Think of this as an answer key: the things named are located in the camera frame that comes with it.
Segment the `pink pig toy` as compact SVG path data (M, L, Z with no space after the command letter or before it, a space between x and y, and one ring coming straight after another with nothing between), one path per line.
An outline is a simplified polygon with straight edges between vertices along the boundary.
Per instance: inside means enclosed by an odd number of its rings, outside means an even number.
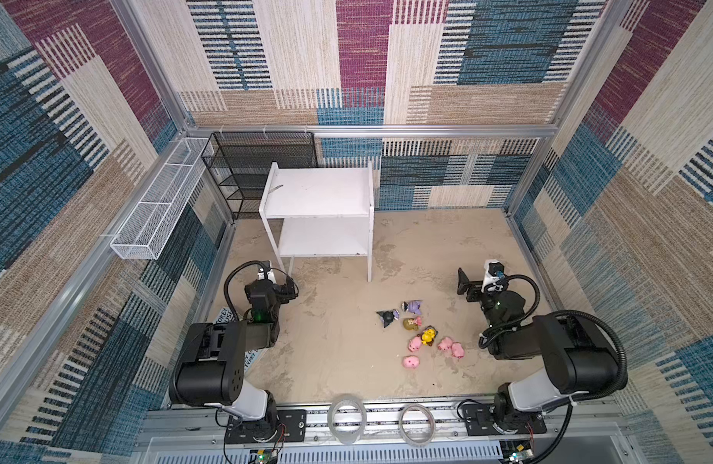
M420 358L418 356L406 356L402 360L402 365L406 369L415 369L420 366Z
M445 338L443 338L440 341L438 348L440 351L450 352L453 344L454 344L454 340L452 338L450 338L449 336L446 336Z
M451 355L455 359L463 359L465 357L465 349L459 342L454 342L451 345Z
M408 342L408 350L411 353L414 353L414 352L420 350L421 346L422 346L422 341L419 336L415 336Z

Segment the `colourful children's book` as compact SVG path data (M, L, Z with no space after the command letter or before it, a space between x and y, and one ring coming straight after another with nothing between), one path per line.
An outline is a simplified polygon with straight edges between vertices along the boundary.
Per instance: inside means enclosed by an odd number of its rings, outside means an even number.
M223 307L220 311L219 314L217 315L217 319L215 319L215 323L217 324L226 324L228 322L231 322L235 319L235 315L229 307ZM252 368L252 365L258 360L258 358L261 356L262 351L261 350L250 350L247 351L244 354L244 372L248 373L248 371Z

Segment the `yellow blue pokemon toy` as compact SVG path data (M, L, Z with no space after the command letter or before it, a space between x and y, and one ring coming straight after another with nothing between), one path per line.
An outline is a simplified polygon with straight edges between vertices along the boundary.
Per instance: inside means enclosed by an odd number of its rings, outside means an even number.
M438 331L433 326L427 326L418 337L422 345L433 346L437 335Z

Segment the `clear tape roll right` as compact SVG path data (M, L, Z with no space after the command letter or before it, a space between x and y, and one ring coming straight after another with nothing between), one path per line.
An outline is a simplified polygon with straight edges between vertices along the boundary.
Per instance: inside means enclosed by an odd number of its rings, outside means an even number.
M437 425L433 413L422 404L408 404L398 415L398 433L404 443L424 448L435 438Z

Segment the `black purple bat toy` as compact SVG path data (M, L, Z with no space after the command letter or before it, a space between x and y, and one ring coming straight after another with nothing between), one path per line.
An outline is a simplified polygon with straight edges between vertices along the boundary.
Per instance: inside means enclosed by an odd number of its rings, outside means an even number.
M389 325L391 325L393 322L397 321L400 318L399 312L394 309L377 311L377 315L379 316L384 328L387 328Z

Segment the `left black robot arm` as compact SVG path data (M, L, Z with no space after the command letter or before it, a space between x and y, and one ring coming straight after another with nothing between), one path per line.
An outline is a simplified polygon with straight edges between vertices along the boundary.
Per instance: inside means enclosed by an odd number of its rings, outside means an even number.
M269 261L251 260L231 272L223 283L230 302L229 285L243 270L254 267L258 278L244 286L250 308L226 323L194 323L186 334L172 370L168 394L173 405L207 407L229 416L225 441L269 443L284 439L286 425L279 419L271 392L246 380L246 354L275 346L280 334L280 310L299 295L294 280L278 272Z

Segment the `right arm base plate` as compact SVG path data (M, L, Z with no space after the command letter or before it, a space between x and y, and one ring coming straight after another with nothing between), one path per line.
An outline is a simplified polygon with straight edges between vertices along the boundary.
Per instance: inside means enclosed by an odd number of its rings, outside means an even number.
M458 405L458 416L465 424L469 436L501 436L544 434L547 426L540 413L508 412L495 413L490 403L462 402Z

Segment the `clear tape roll left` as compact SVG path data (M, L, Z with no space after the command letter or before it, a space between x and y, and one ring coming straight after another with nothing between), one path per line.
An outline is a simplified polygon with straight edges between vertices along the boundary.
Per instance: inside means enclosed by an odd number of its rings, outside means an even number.
M352 394L337 396L329 406L327 425L331 437L341 445L354 445L367 425L367 411L362 400Z

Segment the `clear tape roll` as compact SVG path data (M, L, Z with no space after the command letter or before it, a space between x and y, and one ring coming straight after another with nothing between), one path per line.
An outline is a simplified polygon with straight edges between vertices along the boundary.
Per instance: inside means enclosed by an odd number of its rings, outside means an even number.
M337 396L329 406L327 425L331 437L341 445L354 445L367 425L367 411L362 400L352 394Z
M404 443L424 448L435 438L437 425L433 413L422 404L408 404L398 415L398 433Z

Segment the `olive green figure toy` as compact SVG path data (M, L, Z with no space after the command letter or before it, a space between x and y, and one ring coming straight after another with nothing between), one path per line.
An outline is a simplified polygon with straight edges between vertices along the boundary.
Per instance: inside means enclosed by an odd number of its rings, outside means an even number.
M421 329L423 325L423 320L420 316L406 318L402 322L403 328L407 331L417 332Z

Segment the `purple figure toy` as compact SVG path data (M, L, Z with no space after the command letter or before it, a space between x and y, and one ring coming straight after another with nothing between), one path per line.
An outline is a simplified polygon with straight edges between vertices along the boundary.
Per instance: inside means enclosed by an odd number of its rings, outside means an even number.
M401 309L404 312L412 313L416 316L422 316L421 306L422 300L411 300L401 303Z

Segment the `white two-tier shelf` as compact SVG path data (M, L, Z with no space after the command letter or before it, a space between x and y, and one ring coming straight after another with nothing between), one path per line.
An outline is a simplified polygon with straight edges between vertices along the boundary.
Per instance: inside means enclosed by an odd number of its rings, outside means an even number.
M278 265L297 258L362 257L373 278L373 164L350 168L271 165L259 216Z

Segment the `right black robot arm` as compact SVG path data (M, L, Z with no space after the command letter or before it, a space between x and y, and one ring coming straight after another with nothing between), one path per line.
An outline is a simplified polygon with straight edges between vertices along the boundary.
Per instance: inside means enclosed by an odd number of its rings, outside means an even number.
M463 400L457 413L468 435L543 433L543 415L561 406L611 396L628 382L628 359L616 332L578 310L539 315L541 291L525 275L507 274L497 260L482 280L457 272L457 293L477 303L488 324L478 346L497 361L540 358L543 367L523 380L502 384L490 403Z

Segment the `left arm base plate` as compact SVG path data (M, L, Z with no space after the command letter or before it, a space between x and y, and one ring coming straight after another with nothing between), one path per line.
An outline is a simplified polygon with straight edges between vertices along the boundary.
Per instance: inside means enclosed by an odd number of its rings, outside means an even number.
M225 445L253 445L304 442L306 411L283 410L265 413L257 421L244 421L230 416L223 442Z

